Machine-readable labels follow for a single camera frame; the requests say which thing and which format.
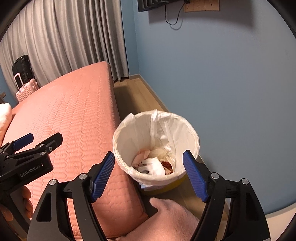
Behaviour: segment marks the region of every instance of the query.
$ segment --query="pink suitcase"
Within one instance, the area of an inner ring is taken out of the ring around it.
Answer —
[[[20,78],[20,81],[21,81],[21,83],[22,83],[22,87],[21,87],[21,88],[19,88],[18,85],[17,85],[16,79],[15,79],[17,76]],[[37,82],[36,82],[35,79],[31,79],[31,80],[30,80],[28,83],[26,83],[25,85],[24,85],[24,83],[23,83],[23,81],[22,81],[22,78],[21,78],[21,76],[20,76],[20,73],[17,73],[17,74],[15,75],[14,79],[15,79],[15,83],[16,83],[16,85],[17,85],[17,88],[19,89],[19,91],[16,92],[16,94],[15,94],[15,96],[16,96],[16,98],[17,98],[17,100],[18,100],[19,102],[22,102],[22,101],[23,101],[24,99],[26,99],[29,95],[31,95],[32,93],[34,93],[36,90],[39,89],[39,86],[38,86],[38,84],[37,84]]]

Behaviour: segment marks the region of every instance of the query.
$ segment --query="trash can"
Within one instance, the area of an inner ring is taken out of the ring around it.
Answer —
[[[174,172],[153,176],[138,172],[131,166],[140,149],[164,148],[175,158]],[[192,125],[183,117],[164,111],[130,113],[113,135],[113,153],[120,168],[140,184],[143,193],[158,194],[175,188],[186,174],[183,153],[190,150],[199,155],[199,138]]]

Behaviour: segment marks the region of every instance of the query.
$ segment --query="wall-mounted tv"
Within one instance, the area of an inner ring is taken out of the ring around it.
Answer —
[[[138,0],[139,12],[148,11],[178,0]]]

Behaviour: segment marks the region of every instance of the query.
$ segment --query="electrical outlet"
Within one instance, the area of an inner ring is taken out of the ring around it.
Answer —
[[[184,5],[184,12],[219,11],[219,0],[190,0]]]
[[[205,0],[206,11],[220,11],[219,0]]]

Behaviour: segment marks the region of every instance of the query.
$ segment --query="pink mattress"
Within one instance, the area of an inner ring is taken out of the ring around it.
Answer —
[[[73,180],[88,172],[112,151],[112,136],[120,123],[113,92],[113,81],[106,62],[100,62],[66,74],[40,88],[13,110],[15,114],[3,143],[27,133],[33,148],[56,132],[63,135],[63,144],[50,154],[54,170],[28,185],[36,207],[47,183]],[[107,237],[118,237],[134,230],[147,218],[135,187],[115,163],[103,196],[93,204]],[[73,203],[69,213],[76,238],[80,238]]]

